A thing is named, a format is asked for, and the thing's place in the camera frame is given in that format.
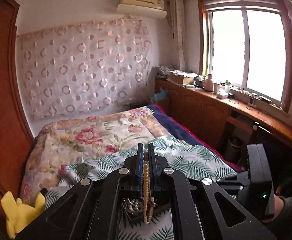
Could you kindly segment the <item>right hand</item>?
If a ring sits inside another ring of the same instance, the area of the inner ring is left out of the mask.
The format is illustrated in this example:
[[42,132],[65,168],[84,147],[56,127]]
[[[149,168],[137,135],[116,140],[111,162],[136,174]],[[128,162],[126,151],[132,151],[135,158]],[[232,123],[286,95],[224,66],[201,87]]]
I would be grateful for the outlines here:
[[263,223],[270,223],[271,221],[273,221],[277,216],[280,215],[280,213],[283,210],[284,207],[284,201],[277,195],[274,194],[274,215],[272,218],[270,219],[265,219],[262,220]]

